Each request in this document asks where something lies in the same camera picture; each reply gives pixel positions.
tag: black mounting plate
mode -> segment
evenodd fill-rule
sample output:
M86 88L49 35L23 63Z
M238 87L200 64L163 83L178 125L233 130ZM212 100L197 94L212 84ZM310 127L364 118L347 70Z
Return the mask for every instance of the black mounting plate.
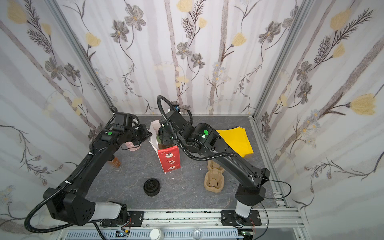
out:
M221 211L221 223L223 226L239 226L239 224L236 223L235 217L233 216L235 213L234 210L222 210ZM260 219L259 211L257 210L251 210L249 212L249 217L247 219L247 223L244 226L252 226L252 221L255 226L261 226L262 221Z
M131 227L141 227L144 218L144 211L128 211L131 217Z

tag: gray tabletop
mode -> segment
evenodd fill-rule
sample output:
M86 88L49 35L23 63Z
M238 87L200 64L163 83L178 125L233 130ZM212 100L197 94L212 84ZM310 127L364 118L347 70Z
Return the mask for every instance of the gray tabletop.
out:
M160 117L139 117L147 128L151 121ZM215 129L243 127L247 133L254 154L247 159L252 165L264 168L256 139L248 117L194 117L194 125L205 122ZM127 204L128 209L229 209L236 207L235 193L238 181L227 171L224 175L224 188L219 193L204 188L204 177L208 172L207 162L197 162L180 151L181 168L164 173L159 158L149 141L141 144L136 151L119 149L115 156L121 161L119 168L105 164L93 181L87 199L94 202L114 201ZM144 182L149 178L159 180L161 190L154 197L143 191ZM272 197L269 182L263 185L265 196ZM276 201L265 199L266 208L276 208Z

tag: floral wallpaper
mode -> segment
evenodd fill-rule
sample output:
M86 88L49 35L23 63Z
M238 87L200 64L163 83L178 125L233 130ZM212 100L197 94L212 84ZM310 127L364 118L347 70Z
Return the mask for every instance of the floral wallpaper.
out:
M58 0L119 109L253 114L301 1Z
M315 1L257 114L314 240L382 238L383 10Z
M1 1L0 12L0 235L50 238L27 232L25 216L76 168L110 113L44 1ZM87 40L88 51L98 44ZM57 223L46 207L32 218Z

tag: black round lid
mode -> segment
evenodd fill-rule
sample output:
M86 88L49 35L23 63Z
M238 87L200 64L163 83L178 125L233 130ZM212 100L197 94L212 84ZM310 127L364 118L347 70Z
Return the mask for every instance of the black round lid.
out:
M160 192L160 182L154 178L146 180L144 192L150 197L156 196Z

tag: yellow napkin stack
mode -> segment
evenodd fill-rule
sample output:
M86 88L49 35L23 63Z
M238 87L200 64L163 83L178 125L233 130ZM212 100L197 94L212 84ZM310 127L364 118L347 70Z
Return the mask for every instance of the yellow napkin stack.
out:
M235 150L243 158L248 158L253 155L252 146L249 143L247 133L242 127L237 127L229 130L217 130L228 145Z

